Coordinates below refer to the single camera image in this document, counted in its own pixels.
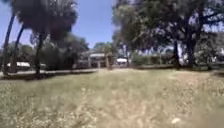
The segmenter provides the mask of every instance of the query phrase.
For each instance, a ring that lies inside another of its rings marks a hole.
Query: tree
[[[18,45],[19,45],[19,41],[20,41],[20,38],[22,36],[22,33],[25,29],[25,26],[22,25],[20,31],[19,31],[19,34],[17,36],[17,39],[16,39],[16,42],[15,42],[15,47],[14,47],[14,50],[13,50],[13,54],[12,54],[12,58],[11,58],[11,72],[15,73],[16,72],[16,67],[17,67],[17,64],[16,64],[16,55],[18,53]]]
[[[195,63],[195,46],[206,32],[206,27],[220,25],[224,20],[224,1],[148,0],[141,1],[141,4],[145,6],[148,24],[154,27],[154,23],[158,23],[166,35],[186,46],[189,67]]]
[[[80,54],[88,50],[88,44],[82,37],[68,33],[60,41],[46,40],[41,50],[41,62],[47,70],[72,69]]]
[[[77,14],[73,0],[20,0],[23,4],[16,4],[19,11],[18,19],[27,28],[38,35],[39,43],[36,47],[36,74],[40,73],[40,51],[43,41],[48,35],[51,40],[59,40],[66,36],[75,23]]]
[[[9,3],[10,6],[12,6],[14,4],[15,0],[2,0],[5,3]],[[9,25],[8,25],[8,29],[6,32],[6,36],[5,36],[5,42],[4,42],[4,50],[3,50],[3,74],[7,75],[7,60],[8,60],[8,44],[9,44],[9,38],[10,38],[10,34],[11,34],[11,30],[12,30],[12,25],[14,23],[15,20],[15,16],[16,16],[16,10],[12,9],[12,15],[9,21]]]

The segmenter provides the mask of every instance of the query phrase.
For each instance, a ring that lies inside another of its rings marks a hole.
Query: branch
[[[219,15],[219,14],[220,14],[219,12],[214,12],[213,14],[204,16],[203,19],[209,19],[209,18],[214,17],[214,16],[217,16],[217,15]]]

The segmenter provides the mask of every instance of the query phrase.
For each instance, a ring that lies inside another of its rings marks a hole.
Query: tree trunk
[[[39,43],[37,45],[36,57],[35,57],[35,67],[36,67],[36,76],[40,75],[40,51],[43,45],[43,38],[44,34],[40,33],[39,35]]]
[[[9,45],[9,37],[11,34],[12,25],[15,20],[15,16],[16,16],[16,13],[12,12],[10,22],[8,25],[8,30],[7,30],[7,33],[5,36],[4,51],[3,51],[3,74],[4,75],[8,75],[8,67],[7,67],[7,63],[8,63],[8,59],[9,59],[8,58],[8,45]]]
[[[125,54],[126,54],[126,58],[127,58],[127,67],[130,67],[129,56],[128,56],[128,48],[127,47],[125,49]]]
[[[188,56],[188,67],[193,68],[195,64],[195,58],[194,58],[194,42],[188,42],[187,44],[187,56]]]
[[[173,51],[173,55],[174,55],[174,67],[179,70],[181,65],[180,65],[180,61],[179,61],[179,51],[178,51],[178,44],[175,41],[174,42],[174,51]]]
[[[19,45],[19,41],[20,41],[20,38],[22,36],[22,33],[24,31],[24,26],[21,27],[20,31],[19,31],[19,34],[17,36],[17,39],[16,39],[16,43],[15,43],[15,46],[14,46],[14,50],[13,50],[13,53],[12,53],[12,58],[11,58],[11,67],[10,67],[10,70],[12,73],[16,73],[17,72],[17,53],[18,53],[18,45]]]

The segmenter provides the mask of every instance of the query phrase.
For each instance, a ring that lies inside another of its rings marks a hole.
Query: roof
[[[124,59],[124,58],[118,58],[118,59],[117,59],[117,62],[120,62],[120,63],[127,63],[128,60],[127,60],[127,59]]]
[[[18,67],[30,67],[30,64],[27,63],[27,62],[17,62],[17,66],[18,66]]]
[[[105,57],[105,54],[104,53],[93,53],[93,54],[90,54],[90,57],[91,58],[100,58],[100,57]]]

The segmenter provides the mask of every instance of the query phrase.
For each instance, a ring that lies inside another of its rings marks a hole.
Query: lawn
[[[219,128],[223,119],[224,79],[211,73],[122,69],[0,81],[2,128]]]

